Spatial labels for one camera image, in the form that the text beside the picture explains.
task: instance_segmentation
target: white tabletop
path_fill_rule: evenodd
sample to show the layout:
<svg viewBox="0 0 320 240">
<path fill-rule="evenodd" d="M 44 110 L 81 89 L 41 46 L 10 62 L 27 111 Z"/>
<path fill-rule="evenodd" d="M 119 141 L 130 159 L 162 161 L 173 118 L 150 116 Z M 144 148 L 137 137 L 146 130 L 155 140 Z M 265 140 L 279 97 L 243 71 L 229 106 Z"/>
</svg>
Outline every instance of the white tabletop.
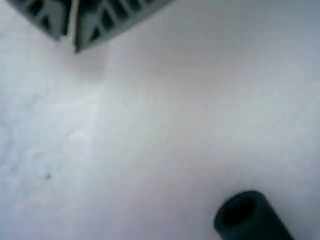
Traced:
<svg viewBox="0 0 320 240">
<path fill-rule="evenodd" d="M 177 0 L 73 55 L 0 2 L 0 239 L 218 240 L 265 193 L 320 224 L 320 2 Z"/>
</svg>

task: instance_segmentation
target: gray plastic object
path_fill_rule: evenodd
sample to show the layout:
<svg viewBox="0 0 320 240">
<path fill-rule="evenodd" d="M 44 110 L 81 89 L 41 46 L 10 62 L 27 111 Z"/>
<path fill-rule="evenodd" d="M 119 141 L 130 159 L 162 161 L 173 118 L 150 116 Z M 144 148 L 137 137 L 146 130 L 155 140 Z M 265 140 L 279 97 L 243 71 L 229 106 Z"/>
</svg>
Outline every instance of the gray plastic object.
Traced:
<svg viewBox="0 0 320 240">
<path fill-rule="evenodd" d="M 72 0 L 7 0 L 55 40 L 68 33 Z M 79 0 L 76 52 L 110 40 L 173 0 Z"/>
</svg>

